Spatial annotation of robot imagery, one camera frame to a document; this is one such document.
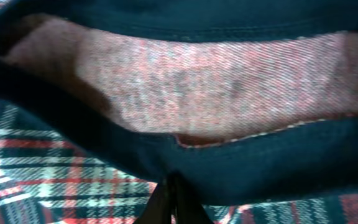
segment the pink fabric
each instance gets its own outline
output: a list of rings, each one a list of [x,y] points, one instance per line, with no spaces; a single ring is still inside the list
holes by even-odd
[[[5,58],[121,126],[205,144],[358,114],[358,34],[189,44],[51,19]]]

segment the plaid shirt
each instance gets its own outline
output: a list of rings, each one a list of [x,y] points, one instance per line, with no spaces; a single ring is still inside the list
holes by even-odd
[[[133,223],[155,186],[82,153],[0,102],[0,223]],[[222,224],[358,223],[358,194],[204,208]]]

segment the fabric opening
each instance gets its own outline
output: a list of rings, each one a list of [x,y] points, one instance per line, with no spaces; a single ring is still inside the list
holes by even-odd
[[[133,131],[194,146],[358,115],[358,34],[189,44],[34,21],[3,60]]]

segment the inside of fabric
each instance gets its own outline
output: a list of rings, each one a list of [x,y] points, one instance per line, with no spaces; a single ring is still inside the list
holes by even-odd
[[[189,146],[358,115],[358,33],[191,44],[30,16],[1,60],[133,131]]]

